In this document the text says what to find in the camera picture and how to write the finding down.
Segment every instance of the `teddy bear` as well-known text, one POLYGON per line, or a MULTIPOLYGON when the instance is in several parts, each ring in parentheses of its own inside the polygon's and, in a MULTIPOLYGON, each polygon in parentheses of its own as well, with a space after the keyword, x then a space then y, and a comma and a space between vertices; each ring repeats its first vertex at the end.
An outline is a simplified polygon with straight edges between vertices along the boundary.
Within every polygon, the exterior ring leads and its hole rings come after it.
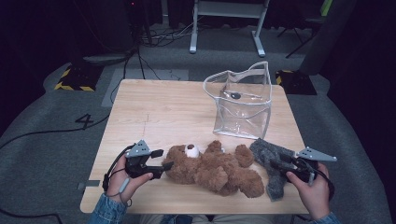
POLYGON ((173 146, 163 164, 170 161, 174 165, 166 174, 178 184, 197 184, 222 196, 238 190, 248 198, 264 194, 262 178, 248 168, 254 156, 245 145, 237 146, 234 154, 225 153, 218 140, 210 143, 204 153, 193 144, 173 146))

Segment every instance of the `white stand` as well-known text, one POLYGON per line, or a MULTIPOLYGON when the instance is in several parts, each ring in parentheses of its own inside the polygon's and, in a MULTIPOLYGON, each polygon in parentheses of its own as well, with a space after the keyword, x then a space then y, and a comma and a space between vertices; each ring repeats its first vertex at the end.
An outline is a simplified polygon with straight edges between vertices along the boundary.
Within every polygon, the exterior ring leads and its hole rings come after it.
POLYGON ((265 0, 264 4, 258 5, 244 3, 206 2, 195 0, 190 53, 195 53, 197 51, 198 15, 205 15, 259 19, 257 31, 252 31, 251 33, 253 35, 253 40, 259 56, 264 57, 265 52, 264 48, 262 47, 262 42, 260 41, 260 31, 262 30, 262 23, 264 22, 269 1, 270 0, 265 0))

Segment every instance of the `transparent plastic container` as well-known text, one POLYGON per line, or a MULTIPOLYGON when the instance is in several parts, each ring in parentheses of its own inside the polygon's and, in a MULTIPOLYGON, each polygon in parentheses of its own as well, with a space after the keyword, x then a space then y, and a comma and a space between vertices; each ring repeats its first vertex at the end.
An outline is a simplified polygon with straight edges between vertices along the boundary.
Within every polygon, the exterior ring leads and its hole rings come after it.
POLYGON ((272 86, 268 62, 247 71, 225 71, 208 77, 204 90, 217 107, 213 132, 243 138, 264 138, 271 116, 272 86))

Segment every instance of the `cable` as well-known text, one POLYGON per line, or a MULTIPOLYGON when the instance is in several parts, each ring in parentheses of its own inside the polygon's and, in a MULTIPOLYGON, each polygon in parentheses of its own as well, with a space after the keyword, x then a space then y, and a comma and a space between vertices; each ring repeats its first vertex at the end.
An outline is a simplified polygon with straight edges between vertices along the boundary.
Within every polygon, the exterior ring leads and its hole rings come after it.
POLYGON ((154 69, 152 69, 152 68, 149 66, 149 63, 148 63, 144 58, 142 58, 142 56, 140 56, 140 54, 139 54, 138 56, 139 56, 139 61, 140 61, 140 60, 143 60, 143 62, 146 63, 146 66, 154 73, 154 76, 155 76, 156 78, 158 78, 158 80, 161 80, 161 79, 158 77, 157 73, 154 71, 154 69))
POLYGON ((301 215, 291 215, 290 224, 293 224, 293 223, 294 223, 294 219, 295 219, 296 217, 299 218, 299 219, 301 219, 302 221, 306 221, 306 222, 312 221, 311 219, 306 218, 306 217, 303 217, 303 216, 301 216, 301 215))
POLYGON ((191 35, 192 33, 183 34, 183 32, 185 32, 185 31, 187 31, 188 29, 190 29, 190 27, 192 27, 192 25, 193 25, 193 23, 190 23, 188 26, 184 27, 183 29, 179 29, 179 30, 177 30, 177 31, 174 30, 174 32, 169 33, 169 34, 166 34, 166 35, 162 34, 162 35, 155 35, 155 36, 152 36, 151 39, 158 39, 158 40, 157 40, 157 44, 145 43, 144 40, 147 40, 147 38, 144 37, 144 36, 142 35, 142 40, 143 40, 142 45, 145 46, 145 47, 149 47, 149 48, 164 47, 164 46, 169 45, 169 44, 173 43, 175 40, 178 40, 178 39, 180 39, 180 38, 182 38, 182 37, 184 37, 184 36, 186 36, 186 35, 191 35), (160 43, 163 42, 163 41, 164 41, 165 39, 167 39, 167 38, 171 38, 170 41, 169 41, 168 43, 166 43, 166 44, 160 45, 160 43))
POLYGON ((135 144, 126 147, 118 156, 117 158, 113 161, 113 163, 111 164, 110 168, 108 168, 107 173, 104 175, 103 178, 103 182, 102 182, 102 188, 104 190, 104 192, 107 192, 108 189, 108 185, 110 183, 110 177, 111 177, 111 172, 113 171, 114 167, 116 166, 117 162, 119 161, 119 159, 121 158, 121 156, 123 156, 123 154, 125 154, 125 152, 131 148, 134 147, 135 144))
POLYGON ((146 79, 145 71, 144 71, 143 65, 142 65, 142 58, 140 57, 140 50, 139 49, 137 50, 137 56, 139 57, 140 69, 142 70, 143 79, 146 79))
POLYGON ((116 174, 116 173, 118 173, 118 172, 124 171, 124 170, 125 170, 125 168, 119 169, 118 171, 115 171, 115 172, 111 173, 111 176, 113 176, 114 174, 116 174))
POLYGON ((84 60, 92 66, 109 66, 109 65, 125 62, 125 60, 127 60, 129 57, 130 57, 130 53, 126 53, 125 55, 117 59, 96 61, 96 60, 92 60, 91 57, 84 57, 84 60))
POLYGON ((8 211, 3 210, 2 208, 0 208, 0 213, 3 213, 3 214, 5 214, 5 215, 7 215, 9 217, 16 217, 16 218, 56 217, 56 219, 58 220, 58 223, 62 224, 61 218, 56 213, 45 214, 45 215, 37 215, 37 216, 22 216, 22 215, 15 215, 15 214, 9 213, 8 211))
MULTIPOLYGON (((126 55, 126 58, 125 58, 125 60, 124 60, 124 61, 125 61, 125 64, 124 64, 124 67, 123 67, 123 77, 122 77, 122 79, 125 79, 125 78, 126 78, 126 65, 127 65, 127 63, 129 62, 129 60, 132 58, 133 55, 134 55, 133 52, 131 52, 131 53, 129 53, 129 54, 126 55)), ((100 119, 99 121, 97 121, 97 122, 95 122, 95 123, 93 123, 93 124, 91 124, 91 125, 87 125, 86 127, 83 127, 83 128, 66 129, 66 130, 50 130, 50 131, 40 131, 40 132, 32 132, 32 133, 21 134, 21 135, 18 135, 18 136, 16 136, 16 137, 11 138, 10 140, 6 141, 3 145, 0 146, 0 150, 1 150, 3 147, 5 147, 6 145, 10 144, 11 142, 13 142, 13 141, 15 141, 15 140, 17 140, 17 139, 23 138, 23 137, 25 137, 25 136, 33 135, 33 134, 40 134, 40 133, 71 133, 71 132, 83 131, 83 130, 89 129, 89 128, 91 128, 91 127, 94 127, 94 126, 96 126, 96 125, 102 123, 103 121, 105 121, 106 119, 108 119, 109 116, 110 116, 110 114, 108 114, 108 115, 105 116, 104 118, 100 119)), ((62 224, 61 218, 60 218, 59 215, 56 214, 56 213, 53 213, 53 214, 45 214, 45 215, 36 215, 36 216, 22 216, 22 215, 12 214, 12 213, 10 213, 10 212, 8 212, 8 211, 2 209, 2 208, 0 208, 0 213, 5 214, 6 216, 16 217, 16 218, 56 217, 57 220, 58 220, 58 223, 62 224)))
POLYGON ((110 115, 105 116, 103 119, 97 121, 97 122, 94 123, 94 124, 87 125, 86 128, 65 129, 65 130, 50 130, 50 131, 41 131, 41 132, 32 132, 32 133, 21 134, 21 135, 19 135, 19 136, 16 136, 16 137, 11 138, 10 140, 6 141, 3 145, 0 146, 0 149, 2 149, 2 148, 5 147, 6 145, 10 144, 11 142, 13 142, 13 141, 15 141, 15 140, 17 140, 17 139, 20 139, 20 138, 25 137, 25 136, 33 135, 33 134, 40 134, 40 133, 71 133, 71 132, 76 132, 76 131, 83 131, 83 130, 89 129, 89 128, 93 127, 93 126, 96 126, 96 125, 102 123, 102 122, 105 121, 109 116, 110 116, 110 115))

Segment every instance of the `human hand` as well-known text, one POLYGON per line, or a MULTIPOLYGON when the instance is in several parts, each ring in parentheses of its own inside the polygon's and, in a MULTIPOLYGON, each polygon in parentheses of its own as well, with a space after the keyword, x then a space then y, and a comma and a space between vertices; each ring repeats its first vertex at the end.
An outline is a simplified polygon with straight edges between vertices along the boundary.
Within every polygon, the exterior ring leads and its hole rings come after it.
MULTIPOLYGON (((325 165, 319 163, 318 170, 329 177, 329 171, 325 165)), ((318 175, 312 186, 309 186, 292 172, 287 172, 286 176, 297 188, 304 206, 314 220, 321 219, 330 214, 330 190, 328 182, 323 176, 318 175)))
POLYGON ((128 200, 132 198, 136 190, 140 186, 148 182, 153 176, 152 173, 148 173, 132 179, 131 177, 128 176, 128 174, 124 170, 125 162, 126 162, 125 156, 121 156, 120 159, 117 161, 117 165, 110 176, 110 184, 108 186, 106 193, 107 197, 110 197, 111 200, 117 203, 128 202, 128 200), (120 187, 124 183, 125 179, 128 178, 129 178, 129 182, 126 185, 124 191, 122 193, 119 193, 120 187))

